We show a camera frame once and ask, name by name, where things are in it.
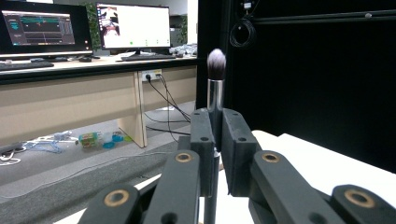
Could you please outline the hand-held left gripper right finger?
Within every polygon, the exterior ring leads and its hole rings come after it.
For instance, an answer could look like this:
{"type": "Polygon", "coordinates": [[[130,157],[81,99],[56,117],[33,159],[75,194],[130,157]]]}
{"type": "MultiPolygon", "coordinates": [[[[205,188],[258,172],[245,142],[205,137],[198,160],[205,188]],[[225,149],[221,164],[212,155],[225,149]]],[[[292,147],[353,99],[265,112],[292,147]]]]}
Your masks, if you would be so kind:
{"type": "Polygon", "coordinates": [[[225,169],[228,193],[247,197],[251,192],[250,166],[258,142],[237,111],[224,108],[222,118],[221,156],[225,169]]]}

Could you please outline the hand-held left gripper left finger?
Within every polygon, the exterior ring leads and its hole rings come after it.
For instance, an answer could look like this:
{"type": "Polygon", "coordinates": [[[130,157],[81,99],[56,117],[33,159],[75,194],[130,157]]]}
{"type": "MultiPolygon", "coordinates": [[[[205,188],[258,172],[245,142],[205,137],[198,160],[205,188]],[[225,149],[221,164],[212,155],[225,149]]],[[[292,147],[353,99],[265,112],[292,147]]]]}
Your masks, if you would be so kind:
{"type": "Polygon", "coordinates": [[[202,197],[213,194],[214,136],[208,111],[195,110],[191,115],[191,150],[200,157],[200,187],[202,197]]]}

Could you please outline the makeup brush with dark handle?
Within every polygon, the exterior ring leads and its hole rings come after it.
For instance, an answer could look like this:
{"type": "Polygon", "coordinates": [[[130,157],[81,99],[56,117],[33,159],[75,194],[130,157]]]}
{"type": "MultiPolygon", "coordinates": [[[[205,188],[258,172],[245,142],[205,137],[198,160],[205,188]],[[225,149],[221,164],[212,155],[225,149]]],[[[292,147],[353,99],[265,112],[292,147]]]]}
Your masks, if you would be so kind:
{"type": "Polygon", "coordinates": [[[226,71],[226,56],[220,49],[213,49],[206,61],[207,82],[207,111],[210,118],[212,133],[215,139],[214,169],[212,177],[212,195],[205,198],[204,224],[215,224],[216,206],[219,180],[219,158],[221,151],[221,129],[223,109],[223,84],[226,71]]]}

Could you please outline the black curtain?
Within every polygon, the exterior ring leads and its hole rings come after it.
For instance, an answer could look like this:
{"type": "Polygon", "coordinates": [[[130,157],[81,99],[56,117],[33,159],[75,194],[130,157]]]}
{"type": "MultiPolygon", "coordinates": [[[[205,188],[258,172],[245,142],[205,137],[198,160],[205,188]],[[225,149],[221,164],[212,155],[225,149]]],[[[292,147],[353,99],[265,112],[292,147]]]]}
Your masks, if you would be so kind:
{"type": "Polygon", "coordinates": [[[396,21],[254,24],[255,18],[396,9],[396,0],[198,0],[198,54],[227,55],[225,105],[396,173],[396,21]]]}

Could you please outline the blue round lids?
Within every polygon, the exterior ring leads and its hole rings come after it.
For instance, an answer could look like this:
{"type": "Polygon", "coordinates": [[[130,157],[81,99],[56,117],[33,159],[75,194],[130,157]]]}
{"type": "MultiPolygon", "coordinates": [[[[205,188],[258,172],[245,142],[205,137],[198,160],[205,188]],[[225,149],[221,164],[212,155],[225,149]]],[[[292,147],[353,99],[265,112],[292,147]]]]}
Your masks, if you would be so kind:
{"type": "Polygon", "coordinates": [[[102,148],[111,149],[116,146],[116,144],[121,142],[131,142],[132,138],[122,132],[107,132],[102,134],[101,145],[102,148]]]}

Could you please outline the pile of clear bags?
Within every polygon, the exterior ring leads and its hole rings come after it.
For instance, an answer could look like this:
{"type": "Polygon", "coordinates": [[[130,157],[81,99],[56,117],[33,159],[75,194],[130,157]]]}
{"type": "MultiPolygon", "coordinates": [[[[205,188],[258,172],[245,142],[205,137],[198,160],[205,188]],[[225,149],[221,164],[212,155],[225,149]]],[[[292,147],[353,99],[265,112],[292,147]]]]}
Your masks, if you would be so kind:
{"type": "Polygon", "coordinates": [[[169,53],[177,58],[196,57],[198,46],[196,44],[184,44],[169,49],[169,53]]]}

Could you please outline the black keyboard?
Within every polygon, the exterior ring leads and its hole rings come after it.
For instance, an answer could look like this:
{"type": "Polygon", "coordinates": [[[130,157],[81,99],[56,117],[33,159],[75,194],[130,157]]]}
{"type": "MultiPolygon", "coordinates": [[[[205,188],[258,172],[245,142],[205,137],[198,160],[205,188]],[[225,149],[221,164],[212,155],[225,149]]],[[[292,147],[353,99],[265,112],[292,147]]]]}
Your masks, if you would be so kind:
{"type": "Polygon", "coordinates": [[[50,62],[38,62],[38,63],[0,63],[0,72],[14,71],[23,69],[36,69],[53,67],[54,64],[50,62]]]}
{"type": "Polygon", "coordinates": [[[149,60],[170,60],[175,59],[173,55],[163,55],[163,54],[134,54],[128,57],[121,57],[123,62],[135,62],[135,61],[149,61],[149,60]]]}

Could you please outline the green label bottle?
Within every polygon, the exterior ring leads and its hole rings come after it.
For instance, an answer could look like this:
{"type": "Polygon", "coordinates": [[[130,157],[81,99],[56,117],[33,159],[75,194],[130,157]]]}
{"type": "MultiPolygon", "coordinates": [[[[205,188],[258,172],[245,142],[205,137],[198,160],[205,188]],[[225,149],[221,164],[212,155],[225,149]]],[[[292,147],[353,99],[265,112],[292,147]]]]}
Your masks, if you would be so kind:
{"type": "Polygon", "coordinates": [[[97,147],[101,137],[101,132],[84,133],[78,137],[78,141],[83,148],[97,147]]]}

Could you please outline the green plant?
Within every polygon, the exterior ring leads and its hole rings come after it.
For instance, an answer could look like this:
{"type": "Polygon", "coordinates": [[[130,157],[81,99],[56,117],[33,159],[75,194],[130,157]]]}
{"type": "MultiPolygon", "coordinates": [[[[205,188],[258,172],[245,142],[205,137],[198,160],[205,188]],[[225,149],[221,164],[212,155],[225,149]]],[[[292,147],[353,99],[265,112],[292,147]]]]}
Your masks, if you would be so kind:
{"type": "Polygon", "coordinates": [[[101,48],[101,40],[100,40],[100,36],[99,36],[99,28],[98,28],[95,3],[84,1],[84,2],[80,3],[80,5],[84,6],[87,11],[90,35],[91,35],[91,40],[92,40],[92,48],[94,50],[99,50],[101,48]]]}
{"type": "Polygon", "coordinates": [[[179,33],[177,35],[177,42],[186,44],[188,42],[188,17],[181,16],[179,24],[179,33]]]}

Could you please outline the white screen monitor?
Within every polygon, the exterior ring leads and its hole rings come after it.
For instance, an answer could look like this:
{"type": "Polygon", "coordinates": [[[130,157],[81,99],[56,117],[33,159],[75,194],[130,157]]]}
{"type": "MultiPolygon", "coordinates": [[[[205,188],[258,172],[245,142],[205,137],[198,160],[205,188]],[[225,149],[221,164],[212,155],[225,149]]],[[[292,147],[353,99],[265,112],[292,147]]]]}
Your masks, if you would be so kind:
{"type": "Polygon", "coordinates": [[[169,49],[169,7],[96,3],[102,49],[169,49]]]}

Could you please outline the long beige desk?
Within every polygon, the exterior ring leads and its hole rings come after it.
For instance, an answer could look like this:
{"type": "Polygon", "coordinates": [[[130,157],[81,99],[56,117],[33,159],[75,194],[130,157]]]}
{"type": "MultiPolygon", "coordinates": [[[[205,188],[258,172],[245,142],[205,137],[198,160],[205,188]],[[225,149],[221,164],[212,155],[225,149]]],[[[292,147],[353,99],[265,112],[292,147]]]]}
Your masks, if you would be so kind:
{"type": "Polygon", "coordinates": [[[177,103],[196,97],[196,58],[118,62],[103,57],[91,63],[56,63],[36,70],[0,72],[0,146],[115,119],[140,147],[148,145],[144,112],[165,100],[142,74],[162,71],[177,103]]]}

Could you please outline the clutter on floor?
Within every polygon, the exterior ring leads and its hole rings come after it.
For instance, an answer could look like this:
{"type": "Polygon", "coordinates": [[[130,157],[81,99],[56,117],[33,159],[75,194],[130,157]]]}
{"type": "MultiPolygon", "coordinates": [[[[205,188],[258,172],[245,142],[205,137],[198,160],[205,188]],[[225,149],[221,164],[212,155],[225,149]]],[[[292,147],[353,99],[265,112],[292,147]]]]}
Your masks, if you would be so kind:
{"type": "Polygon", "coordinates": [[[28,140],[24,142],[22,146],[28,150],[46,151],[59,154],[65,151],[68,147],[77,146],[78,144],[79,141],[72,135],[72,132],[65,131],[28,140]]]}

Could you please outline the white plastic hangers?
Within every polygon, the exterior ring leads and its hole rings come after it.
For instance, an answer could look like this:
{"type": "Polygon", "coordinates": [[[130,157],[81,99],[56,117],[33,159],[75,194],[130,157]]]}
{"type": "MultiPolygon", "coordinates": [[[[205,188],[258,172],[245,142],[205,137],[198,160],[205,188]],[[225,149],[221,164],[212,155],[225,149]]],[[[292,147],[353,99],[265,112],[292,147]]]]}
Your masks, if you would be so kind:
{"type": "Polygon", "coordinates": [[[21,159],[16,158],[15,155],[18,154],[18,150],[11,150],[0,155],[0,166],[14,165],[21,162],[21,159]]]}

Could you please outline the white wall socket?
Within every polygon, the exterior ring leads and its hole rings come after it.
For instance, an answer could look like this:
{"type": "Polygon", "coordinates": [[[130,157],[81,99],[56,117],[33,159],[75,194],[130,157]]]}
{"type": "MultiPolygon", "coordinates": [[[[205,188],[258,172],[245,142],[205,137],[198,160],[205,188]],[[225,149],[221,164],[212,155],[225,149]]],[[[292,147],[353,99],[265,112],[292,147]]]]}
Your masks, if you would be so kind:
{"type": "Polygon", "coordinates": [[[158,80],[163,73],[162,69],[145,70],[141,72],[143,82],[158,80]]]}

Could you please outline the black metal frame bar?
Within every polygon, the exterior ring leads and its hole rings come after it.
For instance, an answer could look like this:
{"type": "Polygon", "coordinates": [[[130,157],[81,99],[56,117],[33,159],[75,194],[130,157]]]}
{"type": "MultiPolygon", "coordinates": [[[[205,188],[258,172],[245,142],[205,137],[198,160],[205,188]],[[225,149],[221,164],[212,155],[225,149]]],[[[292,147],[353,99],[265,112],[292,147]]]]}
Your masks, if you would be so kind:
{"type": "Polygon", "coordinates": [[[396,9],[331,13],[331,14],[320,14],[320,15],[255,18],[252,21],[254,24],[259,24],[259,25],[360,22],[360,21],[396,21],[396,9]]]}

